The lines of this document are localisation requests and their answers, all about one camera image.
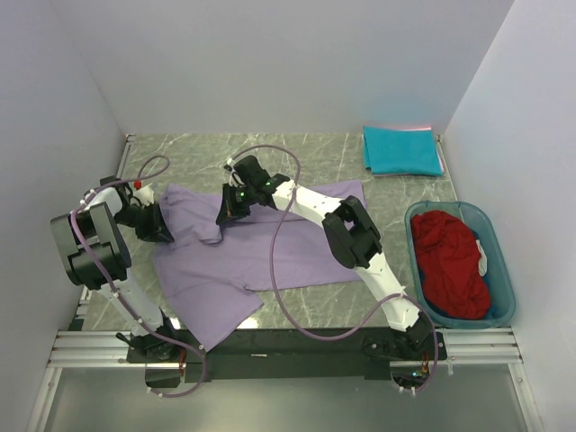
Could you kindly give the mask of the purple t-shirt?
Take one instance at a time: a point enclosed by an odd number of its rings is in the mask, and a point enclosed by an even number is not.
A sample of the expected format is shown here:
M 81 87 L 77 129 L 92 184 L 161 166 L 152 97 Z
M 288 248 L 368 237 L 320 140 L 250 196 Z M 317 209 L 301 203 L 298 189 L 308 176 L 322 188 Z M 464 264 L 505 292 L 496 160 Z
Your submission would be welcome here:
M 174 242 L 157 245 L 152 263 L 167 302 L 207 351 L 262 306 L 258 293 L 354 282 L 332 256 L 323 230 L 294 214 L 255 206 L 224 227 L 217 194 L 169 184 L 159 200 Z

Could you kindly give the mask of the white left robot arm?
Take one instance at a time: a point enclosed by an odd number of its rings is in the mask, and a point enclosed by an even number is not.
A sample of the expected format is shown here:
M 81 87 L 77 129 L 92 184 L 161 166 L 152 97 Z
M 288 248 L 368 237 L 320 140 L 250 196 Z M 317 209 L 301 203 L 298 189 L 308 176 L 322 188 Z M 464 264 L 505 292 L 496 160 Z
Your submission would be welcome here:
M 150 186 L 111 175 L 85 193 L 80 208 L 50 221 L 50 230 L 68 278 L 101 294 L 130 324 L 130 351 L 149 362 L 175 361 L 182 349 L 170 319 L 131 276 L 131 254 L 119 227 L 144 242 L 168 245 L 173 235 Z

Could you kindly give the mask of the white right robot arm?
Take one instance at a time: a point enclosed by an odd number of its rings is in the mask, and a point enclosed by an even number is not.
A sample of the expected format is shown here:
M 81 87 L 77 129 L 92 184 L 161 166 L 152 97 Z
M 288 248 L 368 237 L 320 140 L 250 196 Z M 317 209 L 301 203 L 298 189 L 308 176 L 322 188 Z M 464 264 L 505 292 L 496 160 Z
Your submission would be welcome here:
M 414 359 L 436 334 L 427 314 L 406 295 L 383 252 L 382 236 L 359 198 L 330 197 L 300 185 L 297 177 L 269 173 L 253 155 L 236 155 L 224 169 L 229 181 L 222 185 L 216 223 L 226 225 L 246 218 L 259 204 L 279 211 L 284 221 L 294 214 L 321 227 L 332 256 L 354 271 L 378 301 L 391 329 L 398 354 Z

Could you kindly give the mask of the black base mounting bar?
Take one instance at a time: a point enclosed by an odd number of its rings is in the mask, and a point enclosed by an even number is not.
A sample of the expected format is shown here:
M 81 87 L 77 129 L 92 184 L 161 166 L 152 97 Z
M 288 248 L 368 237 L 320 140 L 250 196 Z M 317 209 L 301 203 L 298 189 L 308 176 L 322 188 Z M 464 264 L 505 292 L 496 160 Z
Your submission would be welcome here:
M 188 350 L 151 335 L 116 337 L 128 347 L 130 365 L 158 364 L 145 372 L 153 388 L 203 380 L 363 377 L 389 381 L 395 362 L 430 366 L 447 357 L 441 334 L 424 337 L 413 346 L 400 332 L 385 327 L 361 328 L 336 342 L 305 337 L 294 329 L 239 329 L 211 351 L 187 330 L 174 337 Z

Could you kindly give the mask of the folded teal t-shirt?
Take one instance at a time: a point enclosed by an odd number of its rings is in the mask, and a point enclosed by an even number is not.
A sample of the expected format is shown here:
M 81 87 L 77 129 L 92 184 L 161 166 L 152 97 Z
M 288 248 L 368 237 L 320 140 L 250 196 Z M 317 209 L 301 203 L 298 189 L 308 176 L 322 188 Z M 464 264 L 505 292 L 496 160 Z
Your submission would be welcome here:
M 364 126 L 364 168 L 374 176 L 441 176 L 433 133 Z

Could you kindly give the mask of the red t-shirt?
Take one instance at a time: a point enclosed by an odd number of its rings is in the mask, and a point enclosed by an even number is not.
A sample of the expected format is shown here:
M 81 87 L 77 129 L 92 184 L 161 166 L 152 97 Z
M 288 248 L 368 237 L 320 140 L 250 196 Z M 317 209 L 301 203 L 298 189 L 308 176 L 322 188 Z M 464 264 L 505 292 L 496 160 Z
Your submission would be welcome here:
M 480 274 L 481 252 L 473 231 L 440 210 L 414 216 L 410 226 L 427 303 L 452 319 L 483 319 L 491 295 Z

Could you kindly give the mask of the white cloth in basket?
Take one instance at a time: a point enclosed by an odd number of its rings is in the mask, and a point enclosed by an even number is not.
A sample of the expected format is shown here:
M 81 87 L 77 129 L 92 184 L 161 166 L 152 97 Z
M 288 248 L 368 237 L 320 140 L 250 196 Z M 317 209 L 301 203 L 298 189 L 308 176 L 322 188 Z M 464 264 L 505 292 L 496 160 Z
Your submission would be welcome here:
M 480 253 L 480 258 L 478 261 L 478 272 L 479 272 L 479 275 L 481 277 L 484 277 L 488 272 L 488 258 L 487 258 L 487 255 L 486 255 L 483 247 L 482 247 L 480 240 L 477 238 L 475 240 L 475 242 L 476 242 L 476 246 L 478 248 L 478 251 Z

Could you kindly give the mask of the blue plastic laundry basket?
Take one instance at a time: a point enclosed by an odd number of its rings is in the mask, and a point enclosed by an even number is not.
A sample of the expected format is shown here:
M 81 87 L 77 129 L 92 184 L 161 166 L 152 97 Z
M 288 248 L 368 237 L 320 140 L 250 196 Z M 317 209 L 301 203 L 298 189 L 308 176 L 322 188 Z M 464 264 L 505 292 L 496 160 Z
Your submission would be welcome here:
M 490 309 L 483 319 L 452 319 L 427 303 L 422 292 L 423 275 L 418 269 L 414 251 L 410 221 L 419 214 L 440 210 L 460 219 L 476 239 L 479 239 L 488 258 L 488 272 L 482 278 L 490 292 Z M 412 204 L 405 213 L 406 233 L 409 245 L 411 271 L 414 276 L 418 301 L 432 319 L 440 326 L 452 329 L 489 329 L 509 323 L 516 309 L 516 299 L 509 279 L 508 269 L 500 251 L 500 245 L 488 216 L 480 208 L 468 202 L 431 202 Z

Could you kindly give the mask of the aluminium frame rail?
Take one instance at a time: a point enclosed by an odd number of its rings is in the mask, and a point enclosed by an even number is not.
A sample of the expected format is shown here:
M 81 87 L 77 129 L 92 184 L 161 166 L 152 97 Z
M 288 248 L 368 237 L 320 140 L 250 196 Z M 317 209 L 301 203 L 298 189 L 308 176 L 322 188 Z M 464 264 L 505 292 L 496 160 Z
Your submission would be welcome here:
M 441 365 L 509 365 L 523 362 L 511 328 L 459 330 L 441 328 L 438 341 L 447 359 Z M 48 368 L 139 367 L 128 361 L 129 348 L 112 331 L 60 331 Z

